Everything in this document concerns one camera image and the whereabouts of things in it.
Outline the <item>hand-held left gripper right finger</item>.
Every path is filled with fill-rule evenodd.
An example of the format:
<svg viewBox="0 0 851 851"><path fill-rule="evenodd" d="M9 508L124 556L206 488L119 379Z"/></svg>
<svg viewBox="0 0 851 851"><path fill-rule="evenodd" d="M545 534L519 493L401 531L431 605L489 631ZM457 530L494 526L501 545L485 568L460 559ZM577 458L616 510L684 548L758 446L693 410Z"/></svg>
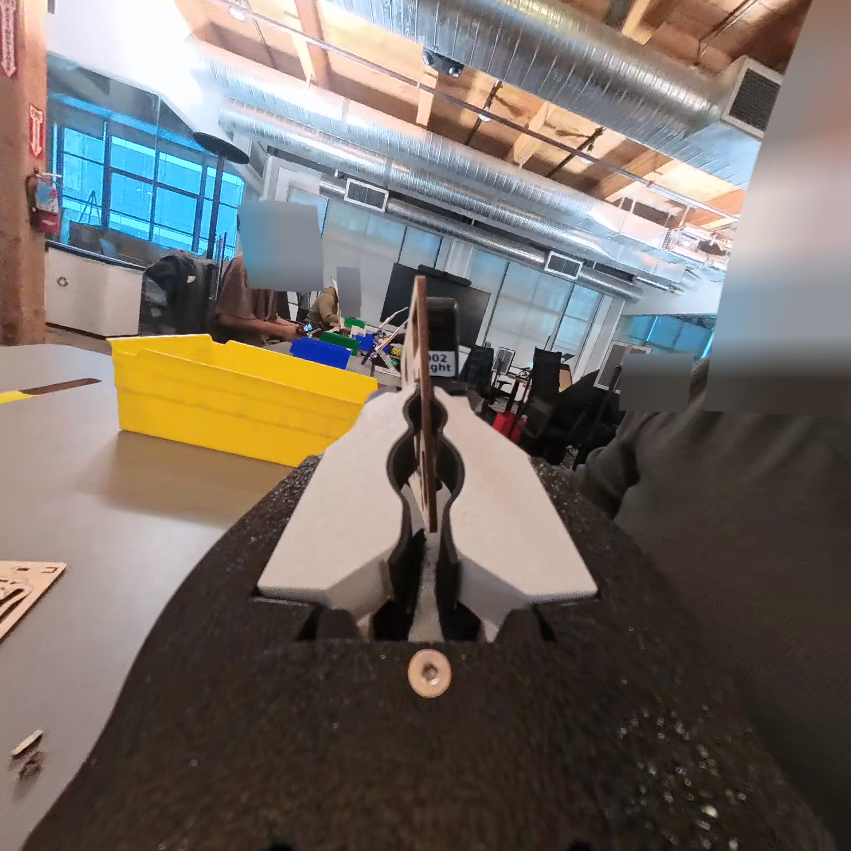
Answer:
<svg viewBox="0 0 851 851"><path fill-rule="evenodd" d="M463 396L434 391L442 511L435 599L449 642L494 640L516 611L597 596L593 579L528 455Z"/></svg>

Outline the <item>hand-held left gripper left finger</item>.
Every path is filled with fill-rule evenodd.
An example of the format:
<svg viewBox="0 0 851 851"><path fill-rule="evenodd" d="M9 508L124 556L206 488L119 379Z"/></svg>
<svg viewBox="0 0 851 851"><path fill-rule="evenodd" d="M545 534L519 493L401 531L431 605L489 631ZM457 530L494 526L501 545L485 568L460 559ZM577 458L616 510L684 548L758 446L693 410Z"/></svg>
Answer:
<svg viewBox="0 0 851 851"><path fill-rule="evenodd" d="M419 389L379 392L321 456L257 584L263 598L344 610L355 621L391 604L413 615L422 518L404 493L420 483Z"/></svg>

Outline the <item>wooden model part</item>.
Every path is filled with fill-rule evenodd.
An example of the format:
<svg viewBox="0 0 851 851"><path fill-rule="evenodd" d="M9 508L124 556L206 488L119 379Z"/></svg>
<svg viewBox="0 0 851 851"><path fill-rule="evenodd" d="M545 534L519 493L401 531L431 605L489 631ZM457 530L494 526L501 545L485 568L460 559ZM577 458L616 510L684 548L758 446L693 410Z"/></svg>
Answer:
<svg viewBox="0 0 851 851"><path fill-rule="evenodd" d="M410 403L419 415L419 420L412 426L414 468L408 486L426 530L435 534L441 522L437 506L438 461L445 411L435 398L430 362L427 282L423 275L418 275L414 279L402 355L402 387L410 389Z"/></svg>

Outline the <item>laser-cut wooden parts sheet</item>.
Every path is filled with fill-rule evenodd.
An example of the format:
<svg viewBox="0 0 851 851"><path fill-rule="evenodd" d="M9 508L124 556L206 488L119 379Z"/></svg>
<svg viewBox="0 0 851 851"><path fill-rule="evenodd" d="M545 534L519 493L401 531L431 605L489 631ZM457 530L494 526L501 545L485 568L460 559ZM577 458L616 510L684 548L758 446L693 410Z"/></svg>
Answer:
<svg viewBox="0 0 851 851"><path fill-rule="evenodd" d="M1 561L1 641L66 571L65 562Z"/></svg>

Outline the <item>black office chair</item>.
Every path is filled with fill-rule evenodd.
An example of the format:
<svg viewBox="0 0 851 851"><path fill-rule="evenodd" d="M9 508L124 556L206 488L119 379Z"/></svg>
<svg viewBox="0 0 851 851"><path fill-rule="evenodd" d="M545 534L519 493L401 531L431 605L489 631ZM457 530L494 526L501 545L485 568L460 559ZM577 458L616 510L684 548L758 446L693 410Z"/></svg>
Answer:
<svg viewBox="0 0 851 851"><path fill-rule="evenodd" d="M553 414L560 393L562 358L559 351L535 348L527 396L527 408L532 412Z"/></svg>

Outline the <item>blue plastic bin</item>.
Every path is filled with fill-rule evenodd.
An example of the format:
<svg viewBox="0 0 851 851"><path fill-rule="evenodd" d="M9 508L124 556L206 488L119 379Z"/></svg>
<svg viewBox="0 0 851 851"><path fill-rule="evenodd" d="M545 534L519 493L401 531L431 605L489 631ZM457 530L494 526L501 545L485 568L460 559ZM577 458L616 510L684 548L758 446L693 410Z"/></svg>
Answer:
<svg viewBox="0 0 851 851"><path fill-rule="evenodd" d="M291 344L290 354L293 357L310 363L343 370L347 368L347 364L351 358L349 347L310 337L302 337L295 340Z"/></svg>

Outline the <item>yellow plastic bin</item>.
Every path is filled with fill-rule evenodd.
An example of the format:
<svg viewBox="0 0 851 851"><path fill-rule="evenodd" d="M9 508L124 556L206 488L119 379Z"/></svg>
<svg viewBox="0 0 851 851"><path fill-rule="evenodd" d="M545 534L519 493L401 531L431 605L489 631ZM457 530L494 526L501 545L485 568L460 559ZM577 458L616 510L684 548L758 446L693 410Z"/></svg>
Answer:
<svg viewBox="0 0 851 851"><path fill-rule="evenodd" d="M349 431L375 378L209 335L111 338L122 431L297 467Z"/></svg>

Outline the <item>black jacket on chair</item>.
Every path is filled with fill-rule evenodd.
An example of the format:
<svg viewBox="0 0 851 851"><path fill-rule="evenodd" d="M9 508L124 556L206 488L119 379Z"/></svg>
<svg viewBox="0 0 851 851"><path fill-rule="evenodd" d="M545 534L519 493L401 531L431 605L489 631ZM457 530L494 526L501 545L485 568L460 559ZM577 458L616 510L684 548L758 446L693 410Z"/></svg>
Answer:
<svg viewBox="0 0 851 851"><path fill-rule="evenodd" d="M166 252L143 272L138 333L210 334L218 271L215 261L196 254Z"/></svg>

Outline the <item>black floor lamp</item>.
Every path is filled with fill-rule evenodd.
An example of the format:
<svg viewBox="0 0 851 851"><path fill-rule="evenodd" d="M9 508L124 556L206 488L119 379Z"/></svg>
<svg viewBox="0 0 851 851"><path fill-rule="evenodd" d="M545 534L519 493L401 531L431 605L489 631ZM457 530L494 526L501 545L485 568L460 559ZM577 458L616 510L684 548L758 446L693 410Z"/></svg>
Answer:
<svg viewBox="0 0 851 851"><path fill-rule="evenodd" d="M214 193L210 210L206 251L206 258L213 260L215 257L221 186L225 173L225 162L245 166L250 163L250 155L228 140L219 138L211 133L194 131L192 138L196 144L216 157Z"/></svg>

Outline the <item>yellow black table tape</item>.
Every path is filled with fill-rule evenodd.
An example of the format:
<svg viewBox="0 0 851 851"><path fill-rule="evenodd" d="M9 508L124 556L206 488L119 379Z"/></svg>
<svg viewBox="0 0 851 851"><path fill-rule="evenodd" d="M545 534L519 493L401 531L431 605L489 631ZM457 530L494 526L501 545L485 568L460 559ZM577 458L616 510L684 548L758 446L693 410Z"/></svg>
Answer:
<svg viewBox="0 0 851 851"><path fill-rule="evenodd" d="M23 390L6 390L1 392L1 404L3 405L9 402L22 401L28 398L35 398L63 390L92 386L99 384L100 382L101 381L99 379L84 378L57 382L50 385L36 386Z"/></svg>

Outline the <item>white recycling cabinet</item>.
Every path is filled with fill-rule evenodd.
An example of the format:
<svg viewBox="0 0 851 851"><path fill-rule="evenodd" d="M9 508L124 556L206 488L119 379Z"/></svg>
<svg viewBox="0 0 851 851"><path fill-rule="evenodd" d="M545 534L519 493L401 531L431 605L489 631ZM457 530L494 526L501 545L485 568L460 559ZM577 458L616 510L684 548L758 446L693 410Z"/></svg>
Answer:
<svg viewBox="0 0 851 851"><path fill-rule="evenodd" d="M137 266L48 244L47 324L100 338L138 335L142 286Z"/></svg>

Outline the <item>red fire extinguisher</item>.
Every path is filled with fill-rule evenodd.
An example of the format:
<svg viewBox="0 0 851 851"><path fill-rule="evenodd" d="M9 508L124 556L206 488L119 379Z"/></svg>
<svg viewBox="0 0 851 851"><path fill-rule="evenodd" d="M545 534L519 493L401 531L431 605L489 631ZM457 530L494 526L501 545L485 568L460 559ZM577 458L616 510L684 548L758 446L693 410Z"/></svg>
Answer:
<svg viewBox="0 0 851 851"><path fill-rule="evenodd" d="M61 231L59 194L55 175L34 169L26 178L30 226L47 239L56 239Z"/></svg>

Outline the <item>black wall screen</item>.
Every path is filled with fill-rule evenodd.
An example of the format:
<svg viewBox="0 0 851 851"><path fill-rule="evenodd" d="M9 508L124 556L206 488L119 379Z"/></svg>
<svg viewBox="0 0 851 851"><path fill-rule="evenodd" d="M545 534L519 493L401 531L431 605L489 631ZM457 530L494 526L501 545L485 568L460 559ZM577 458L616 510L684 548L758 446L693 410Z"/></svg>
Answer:
<svg viewBox="0 0 851 851"><path fill-rule="evenodd" d="M475 288L469 279L447 271L439 271L425 265L414 269L395 263L390 273L380 320L384 322L396 315L394 322L398 324L407 318L414 280L419 275L425 277L427 297L455 301L460 345L467 348L475 346L491 295L485 290Z"/></svg>

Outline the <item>slim silver ventilation duct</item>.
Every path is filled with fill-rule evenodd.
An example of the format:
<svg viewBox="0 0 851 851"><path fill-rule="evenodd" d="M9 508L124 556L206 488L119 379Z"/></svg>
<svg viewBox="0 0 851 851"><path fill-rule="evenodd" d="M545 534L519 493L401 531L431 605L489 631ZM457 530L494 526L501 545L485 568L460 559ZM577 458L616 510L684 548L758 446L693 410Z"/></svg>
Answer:
<svg viewBox="0 0 851 851"><path fill-rule="evenodd" d="M220 95L219 126L369 177L551 248L629 271L660 286L694 287L699 263L663 248L665 228L571 186L528 172L336 94L263 91L237 79Z"/></svg>

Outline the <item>large silver ventilation duct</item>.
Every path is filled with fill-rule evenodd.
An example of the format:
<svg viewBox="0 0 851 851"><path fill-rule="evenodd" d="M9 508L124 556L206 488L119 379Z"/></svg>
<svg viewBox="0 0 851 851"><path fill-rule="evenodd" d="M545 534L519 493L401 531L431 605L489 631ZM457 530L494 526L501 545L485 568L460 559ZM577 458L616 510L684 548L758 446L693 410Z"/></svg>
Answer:
<svg viewBox="0 0 851 851"><path fill-rule="evenodd" d="M742 56L711 74L558 2L414 2L422 46L707 170L750 175L783 75Z"/></svg>

